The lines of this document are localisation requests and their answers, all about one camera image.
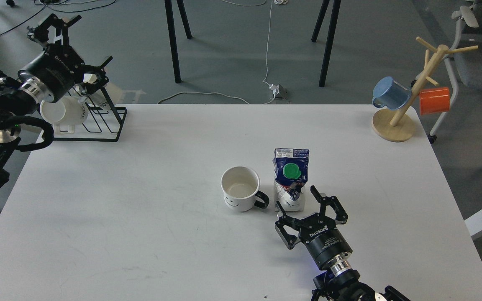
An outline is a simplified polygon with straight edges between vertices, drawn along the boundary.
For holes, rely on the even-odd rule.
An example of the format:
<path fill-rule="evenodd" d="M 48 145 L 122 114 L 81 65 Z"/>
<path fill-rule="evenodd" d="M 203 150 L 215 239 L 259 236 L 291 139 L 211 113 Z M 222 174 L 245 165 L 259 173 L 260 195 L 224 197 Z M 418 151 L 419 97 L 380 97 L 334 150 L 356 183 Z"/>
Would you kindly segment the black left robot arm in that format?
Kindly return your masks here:
<path fill-rule="evenodd" d="M 69 43 L 69 29 L 82 17 L 63 19 L 49 15 L 28 28 L 28 39 L 42 46 L 42 53 L 18 71 L 18 78 L 0 71 L 0 189 L 10 174 L 4 169 L 14 151 L 47 148 L 55 140 L 55 122 L 33 117 L 42 102 L 57 103 L 74 87 L 84 96 L 101 91 L 114 109 L 106 85 L 105 66 L 87 65 Z"/>

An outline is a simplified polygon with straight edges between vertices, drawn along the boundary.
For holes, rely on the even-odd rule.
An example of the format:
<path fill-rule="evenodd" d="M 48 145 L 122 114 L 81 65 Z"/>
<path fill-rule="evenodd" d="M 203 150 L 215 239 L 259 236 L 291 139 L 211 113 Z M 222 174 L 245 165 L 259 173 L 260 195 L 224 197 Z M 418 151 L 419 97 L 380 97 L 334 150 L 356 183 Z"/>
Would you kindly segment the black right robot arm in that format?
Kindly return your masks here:
<path fill-rule="evenodd" d="M 317 213 L 297 219 L 287 215 L 280 202 L 276 202 L 281 215 L 275 229 L 289 250 L 298 243 L 305 245 L 317 267 L 323 271 L 313 279 L 312 301 L 321 297 L 328 301 L 407 301 L 405 295 L 392 286 L 377 293 L 359 281 L 360 274 L 348 262 L 352 248 L 337 225 L 346 224 L 348 214 L 336 196 L 323 196 L 315 188 L 310 192 L 320 204 Z"/>

